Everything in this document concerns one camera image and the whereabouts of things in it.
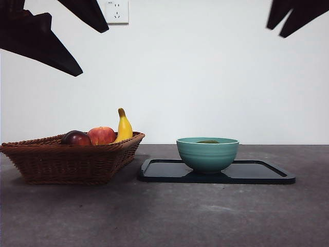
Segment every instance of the green ceramic bowl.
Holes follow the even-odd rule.
[[[212,141],[218,143],[198,143]],[[217,173],[235,159],[239,141],[218,137],[188,137],[176,141],[179,156],[196,172]]]

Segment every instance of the countertop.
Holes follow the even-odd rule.
[[[28,185],[2,154],[1,247],[329,246],[328,145],[239,146],[288,185],[141,182],[147,158],[179,155],[142,144],[108,184],[82,186]]]

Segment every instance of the red apple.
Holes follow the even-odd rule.
[[[92,145],[92,141],[85,132],[79,130],[71,130],[70,132],[63,135],[61,144],[90,146]]]
[[[110,127],[96,127],[88,131],[93,145],[106,145],[114,142],[116,134]]]

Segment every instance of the wicker basket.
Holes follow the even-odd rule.
[[[0,152],[13,162],[29,184],[101,185],[134,159],[145,137],[133,137],[101,146],[60,145],[63,135],[3,143]]]

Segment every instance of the wall socket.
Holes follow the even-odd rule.
[[[105,19],[108,24],[129,23],[129,0],[113,0],[105,3]]]

